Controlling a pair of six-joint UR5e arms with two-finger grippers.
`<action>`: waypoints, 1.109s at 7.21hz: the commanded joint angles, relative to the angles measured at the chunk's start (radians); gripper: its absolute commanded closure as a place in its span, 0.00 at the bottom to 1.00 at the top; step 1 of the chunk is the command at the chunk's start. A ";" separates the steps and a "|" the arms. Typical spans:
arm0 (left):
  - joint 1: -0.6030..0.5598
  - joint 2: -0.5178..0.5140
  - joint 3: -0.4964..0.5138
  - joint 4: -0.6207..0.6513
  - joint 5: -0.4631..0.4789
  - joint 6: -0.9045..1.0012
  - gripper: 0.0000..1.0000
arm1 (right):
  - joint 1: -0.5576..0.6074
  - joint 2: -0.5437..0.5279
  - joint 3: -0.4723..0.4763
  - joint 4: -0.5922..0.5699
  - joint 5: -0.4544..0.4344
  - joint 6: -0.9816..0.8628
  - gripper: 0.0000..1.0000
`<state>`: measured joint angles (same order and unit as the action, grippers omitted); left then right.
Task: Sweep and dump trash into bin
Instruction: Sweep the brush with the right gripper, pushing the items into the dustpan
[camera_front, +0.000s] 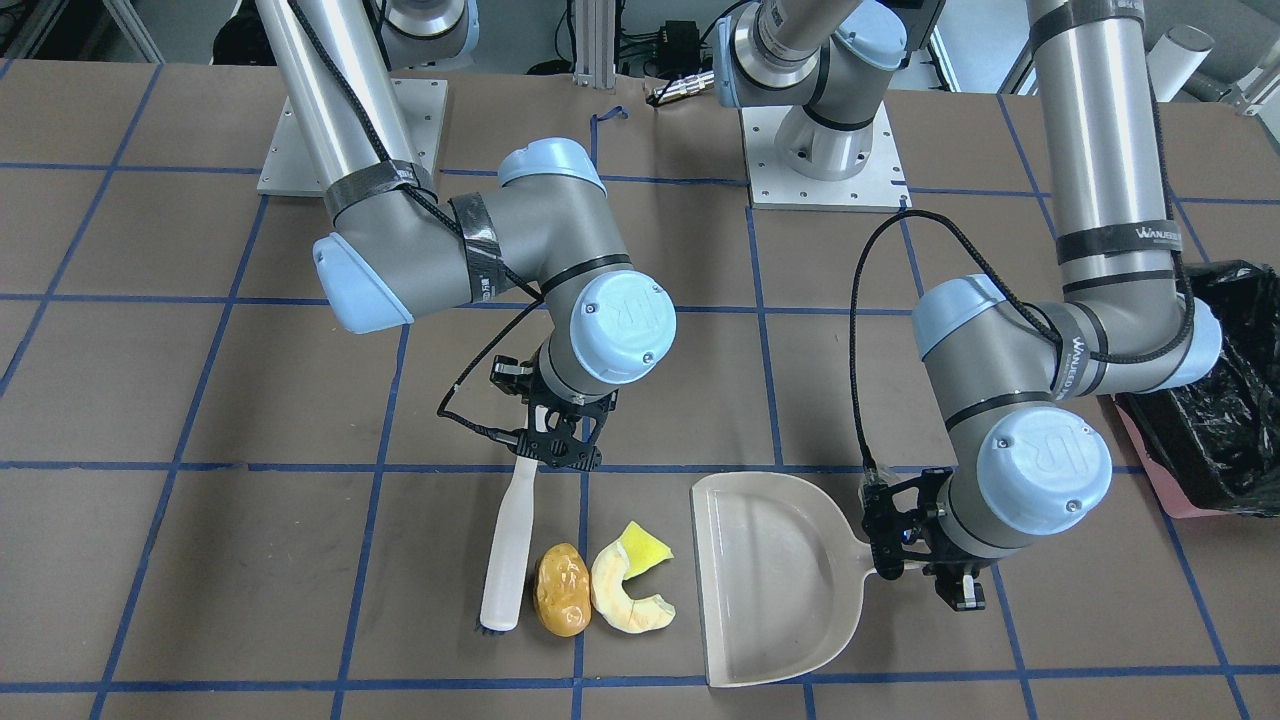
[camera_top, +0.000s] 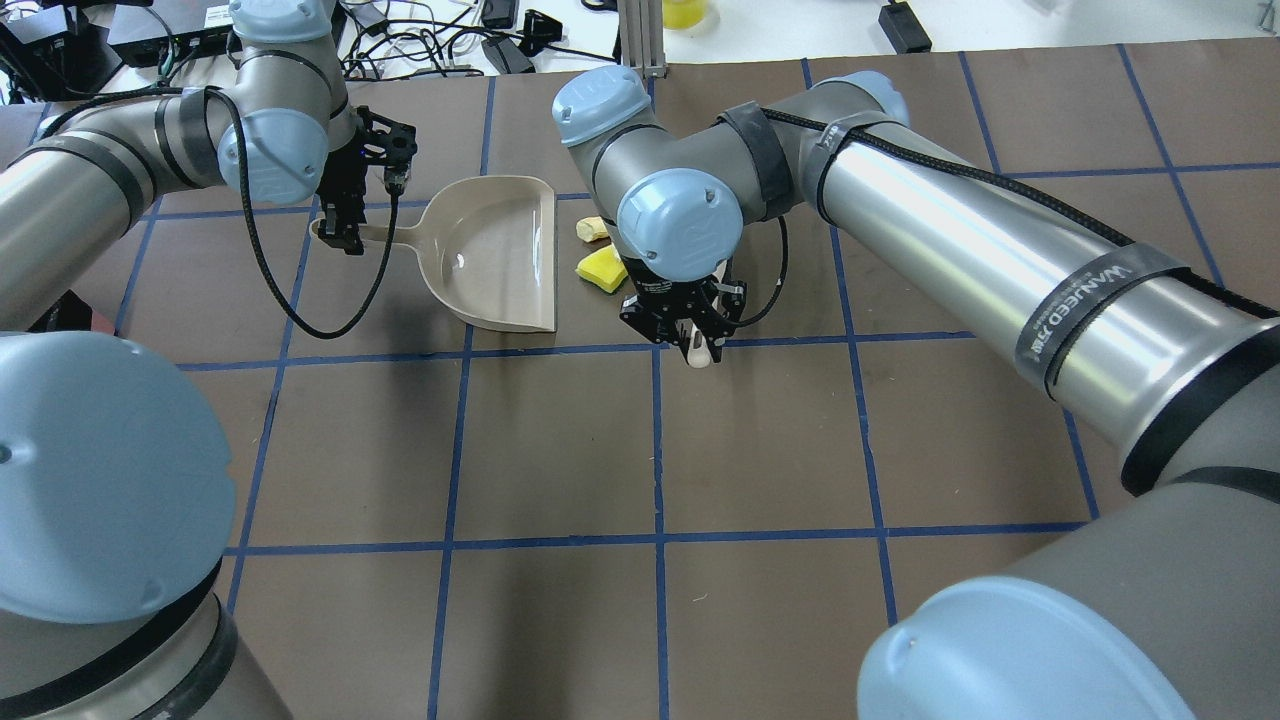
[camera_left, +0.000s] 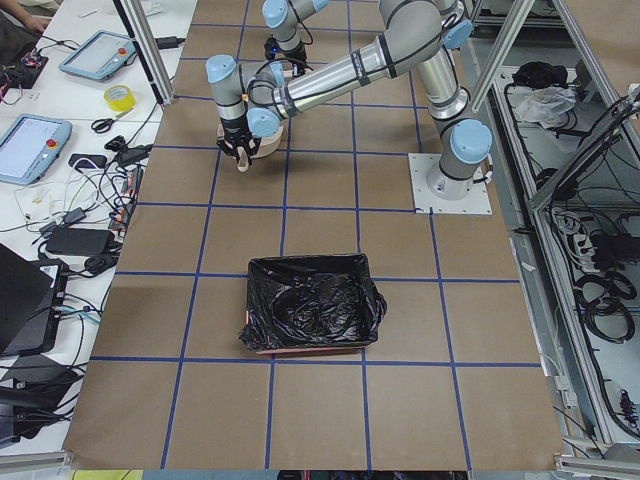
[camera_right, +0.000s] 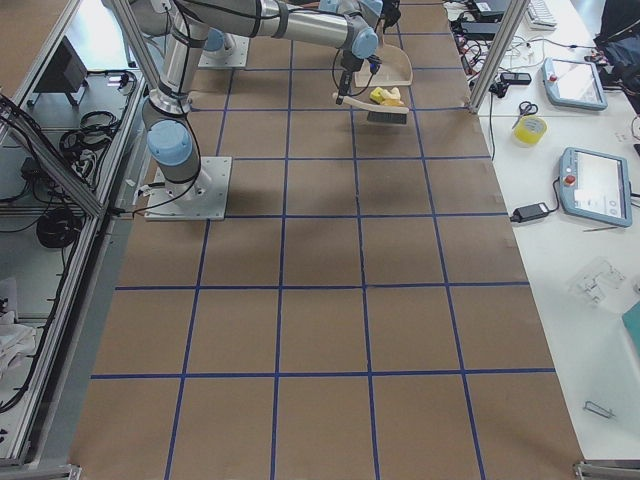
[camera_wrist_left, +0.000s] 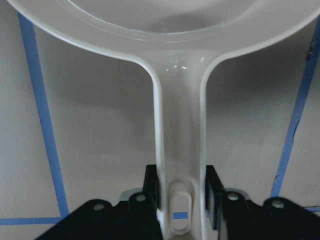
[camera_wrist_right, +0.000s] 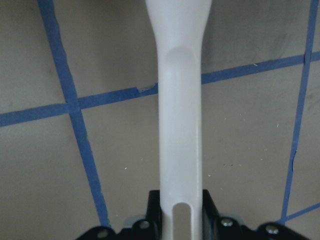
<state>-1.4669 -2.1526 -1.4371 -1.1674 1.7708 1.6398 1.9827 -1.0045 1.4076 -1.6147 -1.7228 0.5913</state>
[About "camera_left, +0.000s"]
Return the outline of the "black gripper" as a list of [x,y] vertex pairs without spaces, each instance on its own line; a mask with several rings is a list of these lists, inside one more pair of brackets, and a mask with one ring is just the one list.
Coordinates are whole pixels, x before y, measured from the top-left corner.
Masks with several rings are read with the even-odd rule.
[[264,42],[264,56],[268,61],[282,58],[293,67],[294,75],[304,75],[311,71],[312,67],[307,63],[306,43],[301,39],[296,40],[292,49],[283,49],[273,35]]
[[222,132],[217,135],[217,146],[221,150],[229,150],[228,155],[237,165],[241,163],[241,153],[244,149],[247,163],[253,163],[253,157],[260,146],[260,138],[254,137],[246,119],[221,119]]

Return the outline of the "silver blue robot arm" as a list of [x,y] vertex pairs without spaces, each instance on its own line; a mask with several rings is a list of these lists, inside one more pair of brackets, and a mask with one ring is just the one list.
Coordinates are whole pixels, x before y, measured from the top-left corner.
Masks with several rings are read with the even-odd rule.
[[309,35],[310,42],[313,42],[313,36],[304,21],[327,5],[327,0],[264,1],[262,16],[271,30],[271,36],[264,43],[265,58],[271,61],[277,54],[281,54],[292,65],[294,77],[310,70],[307,65],[306,43],[302,40],[298,27],[302,26]]
[[205,70],[222,128],[218,147],[246,168],[261,142],[274,136],[285,120],[382,78],[414,71],[443,148],[438,165],[428,174],[432,189],[443,194],[471,183],[489,154],[492,134],[470,112],[471,97],[448,55],[472,31],[463,3],[381,1],[383,32],[345,57],[314,69],[307,63],[299,28],[325,5],[266,1],[262,15],[271,36],[265,60],[242,64],[227,54],[207,60]]

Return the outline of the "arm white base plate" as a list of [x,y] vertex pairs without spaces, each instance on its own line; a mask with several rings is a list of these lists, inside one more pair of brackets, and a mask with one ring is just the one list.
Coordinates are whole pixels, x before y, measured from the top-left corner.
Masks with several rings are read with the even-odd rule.
[[476,169],[472,179],[452,180],[440,170],[440,158],[440,154],[408,154],[415,212],[491,215],[488,188],[481,168]]

